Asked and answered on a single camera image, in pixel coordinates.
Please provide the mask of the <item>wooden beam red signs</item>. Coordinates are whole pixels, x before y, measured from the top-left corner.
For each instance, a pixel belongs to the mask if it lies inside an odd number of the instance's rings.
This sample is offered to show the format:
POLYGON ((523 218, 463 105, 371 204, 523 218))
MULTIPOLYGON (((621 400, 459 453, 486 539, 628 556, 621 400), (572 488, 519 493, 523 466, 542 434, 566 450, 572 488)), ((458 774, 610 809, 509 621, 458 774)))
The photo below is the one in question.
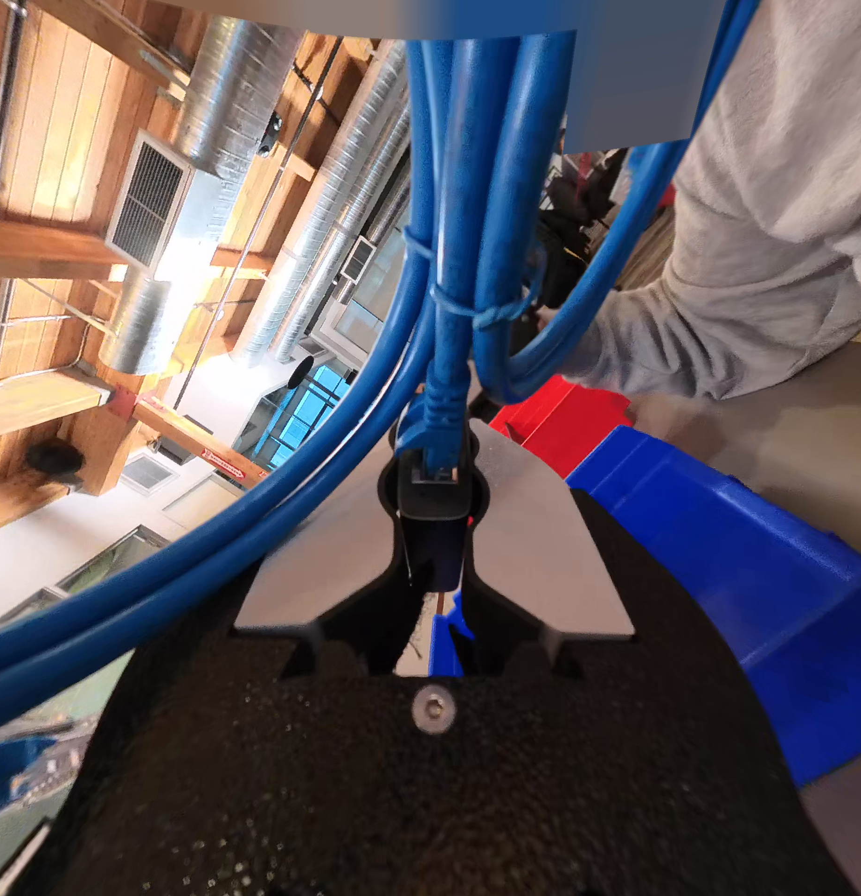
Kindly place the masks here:
POLYGON ((256 487, 269 475, 257 463, 168 408, 160 399, 153 396, 139 397, 132 416, 134 420, 177 443, 182 449, 207 462, 245 489, 256 487))

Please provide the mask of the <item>person's right forearm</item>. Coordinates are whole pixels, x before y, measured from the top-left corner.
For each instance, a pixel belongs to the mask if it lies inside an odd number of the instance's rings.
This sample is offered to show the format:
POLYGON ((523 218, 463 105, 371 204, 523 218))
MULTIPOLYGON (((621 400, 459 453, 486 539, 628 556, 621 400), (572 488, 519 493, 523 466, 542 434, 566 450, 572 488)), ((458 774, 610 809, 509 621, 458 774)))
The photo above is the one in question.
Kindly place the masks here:
POLYGON ((612 292, 558 372, 626 396, 729 399, 790 380, 860 331, 854 268, 734 287, 694 287, 664 274, 612 292))

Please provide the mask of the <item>silver spiral duct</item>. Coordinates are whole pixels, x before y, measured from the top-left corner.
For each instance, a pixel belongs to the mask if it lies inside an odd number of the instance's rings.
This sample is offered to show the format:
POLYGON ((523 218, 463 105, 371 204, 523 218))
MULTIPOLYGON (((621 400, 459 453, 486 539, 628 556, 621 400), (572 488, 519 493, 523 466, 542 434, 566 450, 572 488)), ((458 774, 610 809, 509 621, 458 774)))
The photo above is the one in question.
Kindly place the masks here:
POLYGON ((236 364, 253 368, 266 356, 403 90, 405 69, 405 42, 381 40, 231 351, 236 364))

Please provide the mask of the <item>large silver duct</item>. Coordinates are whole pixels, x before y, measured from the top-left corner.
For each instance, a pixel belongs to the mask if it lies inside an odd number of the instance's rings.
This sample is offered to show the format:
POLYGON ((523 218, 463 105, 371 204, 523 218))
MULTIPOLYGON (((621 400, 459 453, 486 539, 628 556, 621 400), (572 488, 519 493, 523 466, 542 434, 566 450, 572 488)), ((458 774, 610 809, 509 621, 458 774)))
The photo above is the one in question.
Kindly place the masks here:
POLYGON ((210 269, 250 165, 275 112, 303 32, 225 16, 212 19, 168 141, 193 165, 153 273, 128 263, 99 351, 123 375, 167 368, 210 269))

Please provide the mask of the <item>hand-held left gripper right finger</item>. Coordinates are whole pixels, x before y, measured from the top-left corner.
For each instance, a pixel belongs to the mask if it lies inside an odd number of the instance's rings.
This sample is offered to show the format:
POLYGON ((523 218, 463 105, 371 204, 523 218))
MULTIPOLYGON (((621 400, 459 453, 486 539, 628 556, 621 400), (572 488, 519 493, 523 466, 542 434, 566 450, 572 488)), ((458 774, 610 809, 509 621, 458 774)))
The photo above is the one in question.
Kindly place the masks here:
POLYGON ((481 504, 460 588, 468 672, 499 675, 525 647, 556 666, 566 644, 631 641, 636 628, 567 482, 487 424, 469 427, 481 504))

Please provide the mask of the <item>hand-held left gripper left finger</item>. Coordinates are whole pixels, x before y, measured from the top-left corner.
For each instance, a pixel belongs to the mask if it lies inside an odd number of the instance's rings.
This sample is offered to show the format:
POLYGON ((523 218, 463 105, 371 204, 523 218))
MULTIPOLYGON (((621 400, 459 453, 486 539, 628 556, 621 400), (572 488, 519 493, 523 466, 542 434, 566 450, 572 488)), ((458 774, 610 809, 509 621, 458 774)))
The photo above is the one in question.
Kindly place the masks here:
POLYGON ((262 560, 235 618, 239 636, 281 637, 319 652, 347 644, 389 674, 407 644, 407 557, 389 498, 391 448, 374 448, 262 560))

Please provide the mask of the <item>blue plastic bin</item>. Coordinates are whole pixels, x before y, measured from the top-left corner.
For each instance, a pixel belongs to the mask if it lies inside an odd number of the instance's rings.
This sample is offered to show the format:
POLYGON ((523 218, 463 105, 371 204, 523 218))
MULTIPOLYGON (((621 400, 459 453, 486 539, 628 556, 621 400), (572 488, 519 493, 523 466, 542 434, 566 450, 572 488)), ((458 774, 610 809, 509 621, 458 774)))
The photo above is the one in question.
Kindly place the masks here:
POLYGON ((507 527, 548 488, 594 499, 699 604, 745 670, 794 783, 861 756, 861 554, 736 479, 630 427, 566 479, 479 420, 507 527))

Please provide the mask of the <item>white wall vent grille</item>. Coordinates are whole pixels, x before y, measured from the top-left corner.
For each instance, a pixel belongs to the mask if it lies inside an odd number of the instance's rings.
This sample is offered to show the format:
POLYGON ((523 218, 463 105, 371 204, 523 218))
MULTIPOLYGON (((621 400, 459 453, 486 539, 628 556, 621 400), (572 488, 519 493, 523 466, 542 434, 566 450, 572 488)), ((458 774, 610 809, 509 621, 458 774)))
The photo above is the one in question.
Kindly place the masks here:
POLYGON ((139 452, 127 460, 120 482, 142 497, 153 497, 178 478, 175 468, 163 464, 150 452, 139 452))

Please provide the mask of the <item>black ethernet adapter box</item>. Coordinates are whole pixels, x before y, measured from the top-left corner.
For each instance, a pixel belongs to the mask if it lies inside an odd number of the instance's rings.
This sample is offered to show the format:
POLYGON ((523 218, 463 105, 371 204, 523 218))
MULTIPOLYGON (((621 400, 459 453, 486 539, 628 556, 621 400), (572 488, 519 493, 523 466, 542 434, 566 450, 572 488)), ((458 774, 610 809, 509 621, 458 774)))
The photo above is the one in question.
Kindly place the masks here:
POLYGON ((459 587, 472 509, 467 455, 449 478, 431 478, 420 450, 399 454, 396 499, 410 571, 425 592, 459 587))

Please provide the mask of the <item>red plastic bin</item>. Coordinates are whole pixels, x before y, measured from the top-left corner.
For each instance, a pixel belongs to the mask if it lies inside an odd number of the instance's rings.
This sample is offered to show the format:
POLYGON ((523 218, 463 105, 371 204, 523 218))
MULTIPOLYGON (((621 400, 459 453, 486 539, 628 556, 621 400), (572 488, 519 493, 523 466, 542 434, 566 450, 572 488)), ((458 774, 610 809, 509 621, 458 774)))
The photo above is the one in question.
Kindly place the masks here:
POLYGON ((532 397, 502 408, 490 427, 567 478, 619 426, 630 400, 555 375, 532 397))

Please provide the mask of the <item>white duct vent grille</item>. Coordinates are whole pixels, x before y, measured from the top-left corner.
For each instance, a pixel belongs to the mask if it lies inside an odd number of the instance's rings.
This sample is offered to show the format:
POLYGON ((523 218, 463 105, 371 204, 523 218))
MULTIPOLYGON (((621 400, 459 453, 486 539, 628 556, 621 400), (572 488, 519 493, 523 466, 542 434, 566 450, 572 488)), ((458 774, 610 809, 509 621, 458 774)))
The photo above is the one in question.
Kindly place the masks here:
POLYGON ((140 129, 114 203, 106 245, 129 263, 153 273, 192 174, 190 161, 140 129))

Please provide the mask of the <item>person's grey sweatshirt torso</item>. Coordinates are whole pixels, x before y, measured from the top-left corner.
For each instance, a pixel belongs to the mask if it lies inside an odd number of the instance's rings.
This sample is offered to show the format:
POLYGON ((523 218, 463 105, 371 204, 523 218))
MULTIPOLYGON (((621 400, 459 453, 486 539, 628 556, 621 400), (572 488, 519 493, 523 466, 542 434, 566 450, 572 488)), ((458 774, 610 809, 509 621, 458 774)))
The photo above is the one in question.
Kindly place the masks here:
POLYGON ((682 247, 753 261, 771 238, 861 286, 861 1, 760 2, 675 182, 682 247))

